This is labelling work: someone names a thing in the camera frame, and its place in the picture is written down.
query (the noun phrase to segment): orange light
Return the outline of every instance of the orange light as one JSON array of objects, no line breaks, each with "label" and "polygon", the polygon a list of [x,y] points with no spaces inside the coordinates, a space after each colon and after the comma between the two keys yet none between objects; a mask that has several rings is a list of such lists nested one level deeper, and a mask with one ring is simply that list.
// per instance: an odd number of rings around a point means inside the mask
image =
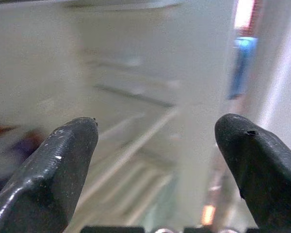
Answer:
[{"label": "orange light", "polygon": [[214,218],[215,207],[212,205],[205,205],[203,209],[203,215],[201,223],[202,225],[211,225]]}]

